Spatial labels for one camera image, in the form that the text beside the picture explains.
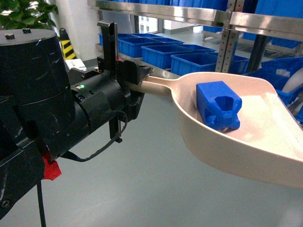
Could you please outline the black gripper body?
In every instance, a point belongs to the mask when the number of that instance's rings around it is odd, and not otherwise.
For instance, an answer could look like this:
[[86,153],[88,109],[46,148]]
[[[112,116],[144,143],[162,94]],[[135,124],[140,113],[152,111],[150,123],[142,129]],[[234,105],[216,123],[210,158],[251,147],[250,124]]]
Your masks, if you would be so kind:
[[110,136],[114,137],[121,132],[121,121],[137,118],[144,97],[126,84],[138,85],[153,68],[126,59],[117,59],[112,66],[104,59],[97,62],[97,69],[70,69],[68,78],[78,104],[88,117],[90,132],[109,123]]

